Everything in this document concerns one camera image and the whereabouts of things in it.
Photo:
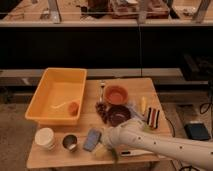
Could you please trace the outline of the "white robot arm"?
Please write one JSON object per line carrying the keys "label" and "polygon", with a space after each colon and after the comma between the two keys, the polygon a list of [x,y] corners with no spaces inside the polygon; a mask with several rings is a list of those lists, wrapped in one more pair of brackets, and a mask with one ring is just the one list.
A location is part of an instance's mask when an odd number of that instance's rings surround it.
{"label": "white robot arm", "polygon": [[127,145],[151,151],[169,158],[192,164],[210,171],[213,169],[213,143],[195,141],[148,133],[145,124],[133,118],[116,127],[102,130],[101,142],[92,151],[96,158],[105,156],[109,150]]}

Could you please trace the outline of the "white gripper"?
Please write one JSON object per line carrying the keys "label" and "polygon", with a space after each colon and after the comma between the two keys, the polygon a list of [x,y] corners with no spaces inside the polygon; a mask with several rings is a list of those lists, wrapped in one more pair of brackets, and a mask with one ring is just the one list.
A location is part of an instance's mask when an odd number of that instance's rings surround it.
{"label": "white gripper", "polygon": [[92,156],[97,160],[106,160],[110,157],[109,150],[116,146],[117,138],[114,128],[106,128],[102,131],[102,144],[98,144],[92,151]]}

